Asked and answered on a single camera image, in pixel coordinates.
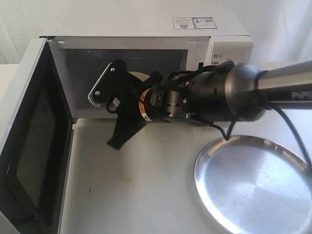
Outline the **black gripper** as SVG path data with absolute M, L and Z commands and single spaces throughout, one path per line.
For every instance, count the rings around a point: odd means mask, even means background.
M 113 110 L 117 114 L 117 121 L 113 135 L 107 144 L 116 150 L 130 140 L 136 133 L 146 126 L 140 111 L 140 102 L 137 99 L 141 93 L 149 88 L 150 78 L 141 81 L 137 77 L 128 73 L 126 75 L 126 84 L 119 88 L 119 93 L 112 95 L 109 100 L 115 98 L 119 100 L 119 105 Z

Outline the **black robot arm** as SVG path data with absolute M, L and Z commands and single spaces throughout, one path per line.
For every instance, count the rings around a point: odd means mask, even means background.
M 266 110 L 312 107 L 312 64 L 304 62 L 274 70 L 260 70 L 232 61 L 172 73 L 167 81 L 153 72 L 145 80 L 123 70 L 109 72 L 106 107 L 119 101 L 113 135 L 108 145 L 119 150 L 151 122 L 178 122 L 218 128 L 229 140 L 239 121 L 255 121 Z

